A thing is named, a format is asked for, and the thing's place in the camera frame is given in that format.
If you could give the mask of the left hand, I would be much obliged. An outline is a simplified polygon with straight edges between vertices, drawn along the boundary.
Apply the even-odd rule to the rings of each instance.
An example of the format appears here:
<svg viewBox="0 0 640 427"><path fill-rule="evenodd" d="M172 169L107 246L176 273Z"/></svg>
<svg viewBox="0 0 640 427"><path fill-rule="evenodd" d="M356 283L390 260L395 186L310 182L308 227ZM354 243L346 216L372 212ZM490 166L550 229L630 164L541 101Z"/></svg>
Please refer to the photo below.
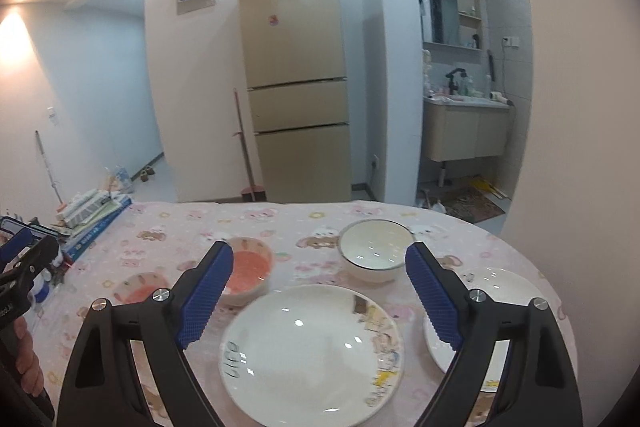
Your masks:
<svg viewBox="0 0 640 427"><path fill-rule="evenodd" d="M18 340L15 365L21 375L21 387L28 395L38 397L43 392L44 382L39 359L32 345L32 334L24 317L19 317L13 327Z"/></svg>

